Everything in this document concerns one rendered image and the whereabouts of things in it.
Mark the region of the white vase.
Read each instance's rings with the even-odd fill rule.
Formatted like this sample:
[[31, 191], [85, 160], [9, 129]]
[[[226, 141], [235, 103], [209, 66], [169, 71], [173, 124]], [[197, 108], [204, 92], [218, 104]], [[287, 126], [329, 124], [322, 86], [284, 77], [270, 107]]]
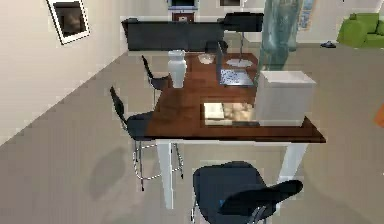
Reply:
[[168, 52], [168, 72], [171, 75], [174, 88], [182, 88], [186, 73], [186, 60], [184, 50], [172, 50]]

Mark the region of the brown wooden table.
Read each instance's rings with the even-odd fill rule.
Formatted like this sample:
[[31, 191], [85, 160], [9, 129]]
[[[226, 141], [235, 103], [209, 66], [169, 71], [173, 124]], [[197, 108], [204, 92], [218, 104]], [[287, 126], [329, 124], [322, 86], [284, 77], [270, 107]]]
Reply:
[[280, 182], [293, 178], [310, 144], [326, 141], [309, 119], [301, 126], [207, 126], [203, 120], [205, 102], [252, 103], [256, 90], [224, 87], [217, 82], [213, 64], [202, 65], [195, 53], [186, 55], [188, 64], [184, 86], [171, 83], [163, 89], [149, 122], [146, 135], [156, 140], [163, 195], [167, 209], [174, 208], [171, 149], [178, 144], [284, 146]]

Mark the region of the open book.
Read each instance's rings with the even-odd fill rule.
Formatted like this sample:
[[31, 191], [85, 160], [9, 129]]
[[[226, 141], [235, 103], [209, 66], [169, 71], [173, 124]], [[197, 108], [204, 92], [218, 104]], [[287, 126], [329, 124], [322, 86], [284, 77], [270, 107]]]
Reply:
[[203, 119], [208, 126], [259, 126], [248, 103], [204, 103]]

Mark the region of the black chair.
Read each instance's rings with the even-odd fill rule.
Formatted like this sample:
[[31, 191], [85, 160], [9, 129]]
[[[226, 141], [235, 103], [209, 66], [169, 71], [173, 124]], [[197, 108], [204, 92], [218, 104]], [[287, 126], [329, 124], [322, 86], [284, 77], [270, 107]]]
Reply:
[[277, 205], [302, 189], [300, 180], [267, 186], [259, 171], [245, 161], [203, 166], [193, 173], [190, 224], [196, 223], [196, 208], [208, 224], [267, 224]]
[[117, 95], [115, 88], [113, 86], [109, 89], [110, 95], [113, 101], [114, 109], [117, 116], [120, 119], [122, 128], [129, 134], [133, 140], [134, 150], [132, 153], [133, 158], [133, 168], [136, 174], [136, 177], [140, 180], [141, 190], [144, 190], [144, 181], [152, 180], [160, 177], [160, 174], [144, 177], [143, 176], [143, 164], [142, 164], [142, 150], [146, 148], [156, 147], [156, 144], [143, 146], [143, 142], [150, 142], [152, 138], [145, 136], [146, 130], [149, 124], [150, 119], [152, 118], [152, 111], [134, 114], [126, 118], [124, 116], [124, 104], [120, 97]]
[[148, 83], [153, 88], [153, 95], [156, 95], [156, 91], [162, 91], [163, 88], [168, 84], [169, 76], [154, 77], [150, 70], [147, 59], [144, 56], [141, 56], [141, 58], [143, 60], [144, 68], [148, 76]]

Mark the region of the grey laptop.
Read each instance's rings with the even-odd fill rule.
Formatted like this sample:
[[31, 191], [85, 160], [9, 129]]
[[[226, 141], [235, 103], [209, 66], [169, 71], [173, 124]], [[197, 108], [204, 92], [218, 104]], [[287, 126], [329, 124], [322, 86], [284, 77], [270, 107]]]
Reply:
[[224, 53], [220, 43], [217, 43], [216, 51], [216, 78], [220, 85], [226, 86], [253, 86], [245, 69], [223, 69], [222, 59]]

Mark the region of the black sofa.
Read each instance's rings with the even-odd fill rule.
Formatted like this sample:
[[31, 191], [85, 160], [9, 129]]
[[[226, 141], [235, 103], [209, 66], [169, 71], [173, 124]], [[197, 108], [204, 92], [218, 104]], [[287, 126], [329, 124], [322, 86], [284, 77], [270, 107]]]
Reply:
[[130, 51], [187, 52], [215, 51], [223, 40], [221, 22], [141, 21], [129, 18], [121, 22]]

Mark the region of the white box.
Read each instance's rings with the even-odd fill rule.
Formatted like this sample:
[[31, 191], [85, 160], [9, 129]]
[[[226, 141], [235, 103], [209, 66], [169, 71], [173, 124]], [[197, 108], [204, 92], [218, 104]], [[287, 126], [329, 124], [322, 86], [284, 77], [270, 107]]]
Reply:
[[316, 82], [302, 71], [261, 71], [254, 119], [261, 126], [301, 126]]

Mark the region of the black desk lamp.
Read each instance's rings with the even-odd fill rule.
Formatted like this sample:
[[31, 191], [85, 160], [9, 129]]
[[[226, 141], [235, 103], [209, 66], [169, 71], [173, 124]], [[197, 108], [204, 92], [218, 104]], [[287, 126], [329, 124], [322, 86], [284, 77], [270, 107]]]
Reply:
[[234, 67], [250, 67], [252, 62], [243, 58], [243, 45], [246, 32], [261, 32], [263, 24], [263, 13], [233, 12], [227, 13], [224, 18], [224, 28], [241, 34], [240, 56], [237, 59], [227, 61], [228, 65]]

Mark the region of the television set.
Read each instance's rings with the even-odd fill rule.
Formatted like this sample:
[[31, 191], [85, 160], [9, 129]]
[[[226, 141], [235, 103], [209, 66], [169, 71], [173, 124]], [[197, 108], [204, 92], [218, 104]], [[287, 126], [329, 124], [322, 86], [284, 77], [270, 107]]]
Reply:
[[197, 10], [200, 0], [167, 0], [169, 10]]

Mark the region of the orange cloth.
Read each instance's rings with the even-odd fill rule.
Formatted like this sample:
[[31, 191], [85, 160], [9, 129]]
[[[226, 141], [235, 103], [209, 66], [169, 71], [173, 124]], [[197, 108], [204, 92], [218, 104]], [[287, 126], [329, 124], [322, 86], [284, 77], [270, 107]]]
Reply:
[[374, 117], [374, 123], [379, 126], [384, 128], [384, 104], [380, 106], [378, 109], [375, 117]]

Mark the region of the blue wall poster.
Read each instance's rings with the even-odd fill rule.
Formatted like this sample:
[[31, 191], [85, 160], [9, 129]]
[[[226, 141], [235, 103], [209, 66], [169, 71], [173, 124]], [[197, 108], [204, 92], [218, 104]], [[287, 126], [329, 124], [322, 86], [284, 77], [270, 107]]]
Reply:
[[316, 0], [302, 0], [298, 29], [300, 31], [308, 30], [311, 24], [311, 16]]

